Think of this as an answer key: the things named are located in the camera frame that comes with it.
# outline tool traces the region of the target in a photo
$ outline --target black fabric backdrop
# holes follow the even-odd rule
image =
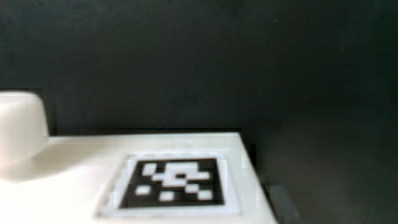
[[[3,0],[0,88],[51,135],[239,130],[308,224],[398,221],[392,0]]]

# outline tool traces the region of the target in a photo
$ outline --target white cup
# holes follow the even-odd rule
[[[46,143],[46,115],[37,95],[0,92],[0,171],[28,163]]]

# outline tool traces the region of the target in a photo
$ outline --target white table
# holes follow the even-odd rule
[[[225,158],[237,213],[99,217],[131,154],[205,154]],[[49,137],[49,144],[0,180],[0,223],[275,224],[237,133]]]

